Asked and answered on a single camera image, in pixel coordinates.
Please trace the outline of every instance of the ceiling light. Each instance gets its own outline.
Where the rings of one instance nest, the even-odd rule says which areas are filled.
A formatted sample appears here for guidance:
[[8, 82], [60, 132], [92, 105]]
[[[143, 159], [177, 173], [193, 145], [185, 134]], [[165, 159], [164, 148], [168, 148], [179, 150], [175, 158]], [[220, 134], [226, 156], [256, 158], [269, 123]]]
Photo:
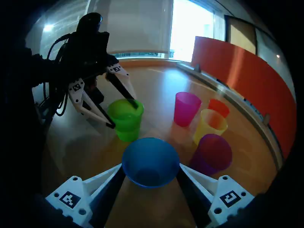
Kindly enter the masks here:
[[54, 28], [54, 25], [45, 25], [43, 31], [49, 32]]

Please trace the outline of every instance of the orange wall panel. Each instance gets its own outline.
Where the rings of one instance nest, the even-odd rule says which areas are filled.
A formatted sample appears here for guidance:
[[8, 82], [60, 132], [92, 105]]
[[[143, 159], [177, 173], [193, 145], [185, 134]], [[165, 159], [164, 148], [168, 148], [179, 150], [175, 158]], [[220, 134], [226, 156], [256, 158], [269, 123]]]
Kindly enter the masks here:
[[270, 114], [270, 126], [286, 158], [296, 133], [296, 104], [280, 77], [263, 59], [227, 42], [195, 38], [192, 66], [216, 77], [249, 100], [264, 116]]

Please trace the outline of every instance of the purple cup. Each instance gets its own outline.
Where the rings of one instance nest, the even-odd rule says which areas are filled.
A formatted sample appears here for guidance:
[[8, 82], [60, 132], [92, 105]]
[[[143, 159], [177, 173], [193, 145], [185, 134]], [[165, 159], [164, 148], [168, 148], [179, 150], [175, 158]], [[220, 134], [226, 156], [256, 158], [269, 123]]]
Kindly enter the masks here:
[[195, 117], [202, 101], [194, 94], [179, 92], [175, 95], [174, 122], [187, 127]]
[[211, 176], [227, 169], [232, 162], [232, 150], [221, 136], [207, 134], [201, 138], [189, 167]]

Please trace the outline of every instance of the yellow cup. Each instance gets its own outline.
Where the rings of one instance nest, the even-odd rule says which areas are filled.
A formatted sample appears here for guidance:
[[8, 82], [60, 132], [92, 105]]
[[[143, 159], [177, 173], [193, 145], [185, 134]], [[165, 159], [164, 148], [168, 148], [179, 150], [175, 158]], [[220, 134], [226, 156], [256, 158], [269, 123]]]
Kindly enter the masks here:
[[201, 119], [194, 133], [193, 140], [198, 145], [204, 135], [221, 135], [227, 128], [227, 121], [221, 114], [211, 109], [204, 109], [201, 111]]

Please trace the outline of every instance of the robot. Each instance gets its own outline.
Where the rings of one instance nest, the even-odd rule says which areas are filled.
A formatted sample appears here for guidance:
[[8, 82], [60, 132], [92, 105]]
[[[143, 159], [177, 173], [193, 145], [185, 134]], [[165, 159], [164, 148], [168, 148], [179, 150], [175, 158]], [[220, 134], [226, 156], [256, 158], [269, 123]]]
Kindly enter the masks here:
[[[69, 97], [77, 111], [115, 128], [100, 106], [104, 97], [94, 85], [96, 76], [103, 73], [137, 108], [134, 90], [128, 84], [129, 74], [106, 52], [109, 33], [98, 32], [101, 21], [100, 14], [89, 13], [80, 19], [74, 33], [62, 36], [52, 45], [47, 58], [55, 44], [66, 40], [54, 60], [63, 76], [50, 81], [49, 97], [44, 93], [45, 101], [39, 107], [45, 126], [50, 124], [54, 113], [63, 115]], [[104, 227], [124, 178], [121, 164], [87, 180], [72, 176], [46, 200], [81, 227]], [[254, 198], [227, 175], [215, 180], [180, 164], [176, 178], [199, 228], [225, 223]]]

